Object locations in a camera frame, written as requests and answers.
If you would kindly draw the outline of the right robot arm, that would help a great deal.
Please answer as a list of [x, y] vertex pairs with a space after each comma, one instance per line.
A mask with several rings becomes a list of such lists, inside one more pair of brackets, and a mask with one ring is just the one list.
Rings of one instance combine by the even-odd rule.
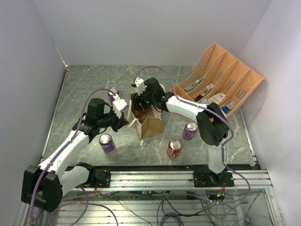
[[134, 109], [139, 112], [154, 106], [159, 110], [185, 116], [198, 125], [202, 140], [209, 145], [209, 164], [211, 170], [207, 175], [208, 183], [218, 186], [224, 181], [223, 171], [226, 169], [222, 141], [228, 136], [228, 122], [219, 106], [198, 104], [165, 92], [155, 78], [143, 80], [136, 78], [132, 83], [136, 94], [131, 98]]

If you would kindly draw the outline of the red Coca-Cola can back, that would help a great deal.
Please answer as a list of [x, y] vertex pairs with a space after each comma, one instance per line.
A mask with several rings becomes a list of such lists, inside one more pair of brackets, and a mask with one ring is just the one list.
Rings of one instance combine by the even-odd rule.
[[141, 111], [141, 112], [138, 111], [138, 110], [136, 110], [135, 108], [133, 108], [133, 109], [132, 109], [132, 113], [134, 114], [134, 116], [135, 116], [136, 118], [141, 118], [141, 117], [144, 116], [145, 111], [144, 111], [144, 108], [142, 108], [142, 111]]

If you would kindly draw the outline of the red coca-cola can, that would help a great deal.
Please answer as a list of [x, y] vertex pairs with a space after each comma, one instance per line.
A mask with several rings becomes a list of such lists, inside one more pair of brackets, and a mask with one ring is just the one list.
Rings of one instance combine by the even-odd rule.
[[144, 116], [145, 111], [144, 111], [144, 108], [142, 108], [142, 111], [141, 111], [141, 112], [138, 111], [138, 110], [136, 110], [135, 108], [133, 108], [133, 109], [132, 109], [132, 113], [134, 114], [134, 116], [135, 116], [136, 118], [141, 118], [141, 117]]
[[167, 148], [166, 153], [167, 153], [168, 157], [176, 158], [178, 156], [179, 152], [181, 151], [181, 149], [182, 149], [182, 144], [181, 144], [180, 140], [174, 139], [168, 143], [168, 148]]

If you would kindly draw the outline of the brown canvas tote bag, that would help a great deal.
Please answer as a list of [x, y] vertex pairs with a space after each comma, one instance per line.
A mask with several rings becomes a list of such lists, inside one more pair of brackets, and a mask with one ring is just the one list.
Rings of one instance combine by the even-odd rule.
[[[151, 90], [150, 87], [145, 85], [145, 90]], [[161, 112], [153, 105], [148, 109], [145, 109], [145, 114], [141, 118], [136, 118], [132, 113], [133, 105], [133, 96], [137, 96], [137, 92], [129, 93], [129, 110], [127, 114], [127, 119], [130, 116], [133, 117], [133, 121], [130, 123], [130, 126], [134, 125], [136, 133], [139, 140], [143, 140], [155, 135], [161, 134], [163, 132], [163, 121], [161, 119]]]

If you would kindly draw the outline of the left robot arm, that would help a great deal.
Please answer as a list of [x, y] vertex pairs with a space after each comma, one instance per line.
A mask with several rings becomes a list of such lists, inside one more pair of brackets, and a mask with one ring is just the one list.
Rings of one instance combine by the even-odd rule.
[[30, 165], [24, 172], [21, 201], [31, 207], [53, 212], [64, 195], [79, 185], [91, 187], [96, 181], [92, 165], [80, 162], [72, 170], [66, 169], [79, 152], [100, 135], [101, 129], [118, 131], [128, 124], [123, 110], [127, 106], [124, 99], [114, 96], [108, 113], [108, 105], [103, 99], [92, 98], [87, 111], [72, 127], [64, 142], [38, 166]]

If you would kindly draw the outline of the red Coca-Cola can front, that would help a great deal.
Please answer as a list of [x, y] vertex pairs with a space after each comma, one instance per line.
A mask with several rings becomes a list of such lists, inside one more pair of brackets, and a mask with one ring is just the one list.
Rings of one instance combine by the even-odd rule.
[[182, 144], [181, 144], [180, 140], [174, 139], [168, 143], [168, 148], [167, 148], [166, 153], [167, 153], [168, 157], [176, 158], [178, 156], [179, 152], [181, 151], [181, 149], [182, 149]]

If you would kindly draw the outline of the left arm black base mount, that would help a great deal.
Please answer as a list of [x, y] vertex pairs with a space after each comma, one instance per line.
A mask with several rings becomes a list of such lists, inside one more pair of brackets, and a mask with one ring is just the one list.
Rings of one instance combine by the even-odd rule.
[[109, 188], [111, 183], [111, 172], [107, 168], [95, 167], [92, 177], [92, 187]]

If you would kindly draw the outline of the purple Fanta can back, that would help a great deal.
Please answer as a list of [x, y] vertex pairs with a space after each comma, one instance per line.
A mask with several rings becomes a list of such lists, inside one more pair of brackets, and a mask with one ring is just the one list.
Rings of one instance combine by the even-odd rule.
[[107, 95], [108, 95], [108, 98], [109, 98], [109, 101], [110, 101], [111, 104], [115, 100], [114, 99], [115, 94], [119, 95], [119, 90], [116, 87], [110, 88], [110, 91], [108, 91]]

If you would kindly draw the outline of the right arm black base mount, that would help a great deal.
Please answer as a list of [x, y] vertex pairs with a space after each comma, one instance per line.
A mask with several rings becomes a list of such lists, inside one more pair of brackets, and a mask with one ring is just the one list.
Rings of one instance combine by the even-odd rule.
[[194, 171], [193, 178], [189, 181], [193, 182], [195, 187], [222, 187], [222, 184], [227, 187], [234, 186], [232, 173], [226, 170], [220, 174], [215, 174], [210, 170]]

